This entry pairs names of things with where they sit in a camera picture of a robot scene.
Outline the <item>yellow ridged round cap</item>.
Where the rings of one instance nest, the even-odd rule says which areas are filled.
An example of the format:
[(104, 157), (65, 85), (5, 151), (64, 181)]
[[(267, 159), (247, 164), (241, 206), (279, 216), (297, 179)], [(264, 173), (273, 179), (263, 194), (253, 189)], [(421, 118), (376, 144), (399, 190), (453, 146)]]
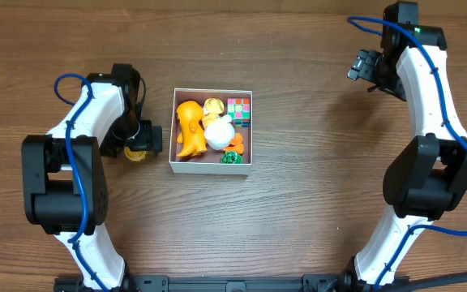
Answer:
[(130, 161), (140, 162), (147, 156), (146, 151), (132, 151), (129, 147), (124, 148), (124, 154)]

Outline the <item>orange dinosaur toy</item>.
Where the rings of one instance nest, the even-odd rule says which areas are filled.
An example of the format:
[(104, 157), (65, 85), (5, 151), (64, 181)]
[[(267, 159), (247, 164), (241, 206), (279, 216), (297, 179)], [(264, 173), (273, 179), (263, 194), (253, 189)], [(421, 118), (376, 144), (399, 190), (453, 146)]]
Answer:
[(177, 109), (181, 133), (177, 142), (182, 144), (178, 157), (197, 157), (207, 152), (207, 140), (200, 122), (204, 117), (202, 107), (196, 101), (185, 101)]

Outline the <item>white duck plush toy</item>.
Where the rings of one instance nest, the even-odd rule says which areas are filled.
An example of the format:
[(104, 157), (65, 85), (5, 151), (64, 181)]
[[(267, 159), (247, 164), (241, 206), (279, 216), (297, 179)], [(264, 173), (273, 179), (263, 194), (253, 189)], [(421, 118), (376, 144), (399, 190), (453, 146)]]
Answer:
[(201, 123), (204, 127), (204, 137), (214, 150), (224, 152), (244, 153), (243, 136), (234, 130), (233, 118), (224, 114), (225, 105), (222, 100), (208, 98), (203, 106), (204, 116)]

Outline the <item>green ridged round cap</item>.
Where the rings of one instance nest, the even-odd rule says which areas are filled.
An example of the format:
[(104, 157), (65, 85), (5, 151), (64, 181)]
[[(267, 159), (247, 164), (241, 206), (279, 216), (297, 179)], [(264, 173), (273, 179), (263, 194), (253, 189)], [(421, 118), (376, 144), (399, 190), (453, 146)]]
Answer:
[(242, 164), (242, 155), (235, 151), (225, 152), (221, 157), (221, 164)]

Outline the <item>multicolour puzzle cube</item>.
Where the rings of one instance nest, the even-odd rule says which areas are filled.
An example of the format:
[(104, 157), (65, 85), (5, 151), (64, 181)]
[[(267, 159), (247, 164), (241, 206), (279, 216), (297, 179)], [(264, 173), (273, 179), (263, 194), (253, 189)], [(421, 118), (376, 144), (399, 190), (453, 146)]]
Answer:
[(249, 127), (251, 124), (251, 100), (249, 98), (229, 98), (227, 114), (235, 127)]

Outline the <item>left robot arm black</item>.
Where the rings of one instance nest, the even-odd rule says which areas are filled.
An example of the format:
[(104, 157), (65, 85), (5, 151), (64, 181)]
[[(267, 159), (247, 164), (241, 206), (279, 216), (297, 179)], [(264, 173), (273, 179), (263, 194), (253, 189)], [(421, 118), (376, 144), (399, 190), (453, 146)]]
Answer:
[(160, 153), (162, 129), (142, 117), (147, 88), (131, 64), (72, 78), (80, 81), (81, 95), (66, 117), (22, 143), (25, 216), (61, 242), (81, 272), (56, 279), (54, 290), (139, 291), (105, 227), (109, 190), (102, 160)]

